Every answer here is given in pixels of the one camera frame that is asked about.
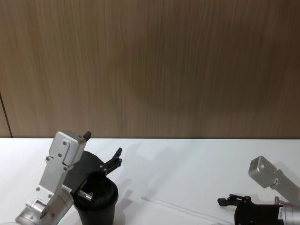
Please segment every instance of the white tabletop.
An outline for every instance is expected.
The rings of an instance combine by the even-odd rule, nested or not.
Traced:
[[[24,209],[45,168],[52,139],[0,139],[0,224]],[[254,203],[280,196],[248,176],[250,161],[265,156],[300,186],[299,140],[90,139],[85,150],[109,160],[122,147],[122,166],[109,174],[119,189],[115,225],[234,224],[229,194]],[[62,225],[81,225],[72,207]]]

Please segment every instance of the sticker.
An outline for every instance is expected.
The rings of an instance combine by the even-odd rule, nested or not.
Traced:
[[[283,219],[283,207],[279,207],[278,219]]]
[[[69,193],[71,193],[71,191],[72,191],[71,188],[69,188],[69,187],[67,187],[67,186],[65,186],[65,185],[62,185],[61,187],[64,188],[64,189],[66,189]]]

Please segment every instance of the wooden backdrop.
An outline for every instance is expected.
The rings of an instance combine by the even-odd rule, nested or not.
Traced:
[[[300,138],[299,0],[1,0],[13,137]]]

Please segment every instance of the black plastic cup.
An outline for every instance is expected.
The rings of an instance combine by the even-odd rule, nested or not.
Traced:
[[[117,186],[107,177],[92,175],[84,188],[84,192],[93,193],[93,199],[74,198],[82,225],[112,225],[119,197]]]

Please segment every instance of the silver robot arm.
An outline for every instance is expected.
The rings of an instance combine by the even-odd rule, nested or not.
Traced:
[[[83,137],[63,131],[56,133],[46,157],[47,166],[26,208],[15,219],[3,225],[56,225],[73,205],[73,198],[63,182],[69,170],[83,153],[90,132]]]
[[[275,197],[275,204],[283,204],[284,225],[300,225],[300,188],[263,156],[251,161],[248,173],[263,188],[277,190],[289,201]]]

